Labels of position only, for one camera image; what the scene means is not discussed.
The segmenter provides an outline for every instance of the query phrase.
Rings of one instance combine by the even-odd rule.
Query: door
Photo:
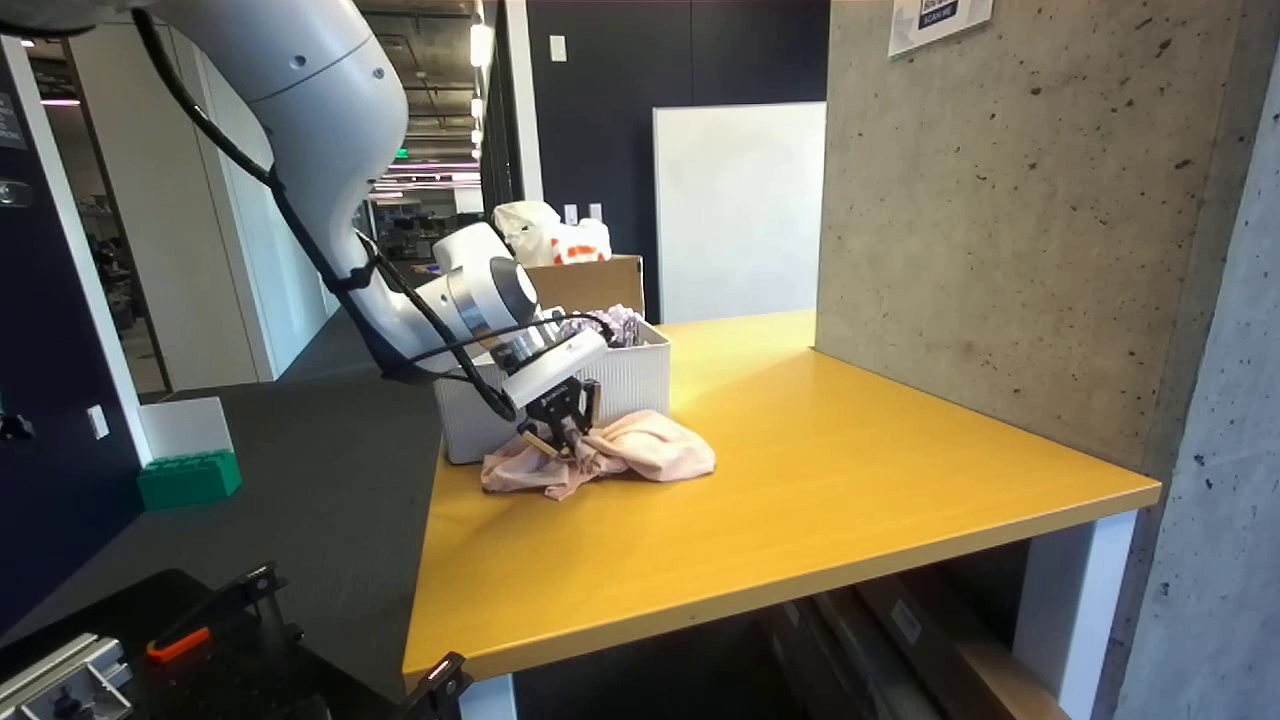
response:
[[[136,510],[136,447],[0,58],[0,630]]]

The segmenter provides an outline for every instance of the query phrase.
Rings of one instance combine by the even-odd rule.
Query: table leg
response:
[[[517,681],[491,674],[460,696],[460,720],[517,720]]]
[[[1011,653],[1076,720],[1091,717],[1136,510],[1032,539]]]

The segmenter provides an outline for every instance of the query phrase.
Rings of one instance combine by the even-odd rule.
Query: cloth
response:
[[[627,411],[575,441],[574,455],[553,455],[544,443],[517,434],[480,464],[484,492],[534,492],[553,498],[575,495],[597,474],[694,479],[715,467],[707,441],[669,420],[664,411]]]

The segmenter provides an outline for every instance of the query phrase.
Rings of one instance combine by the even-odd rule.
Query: green object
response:
[[[143,509],[202,509],[240,492],[237,453],[164,455],[136,474]]]

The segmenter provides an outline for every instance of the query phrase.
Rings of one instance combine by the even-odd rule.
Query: dark wall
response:
[[[827,90],[827,0],[534,0],[527,25],[544,195],[604,205],[613,242],[648,266],[652,108]],[[568,65],[550,58],[550,36],[568,39]]]
[[[49,199],[32,132],[0,58],[0,179],[32,205],[0,205],[0,411],[32,425],[0,441],[0,630],[84,563],[136,510],[136,453]],[[95,441],[101,402],[112,434]]]

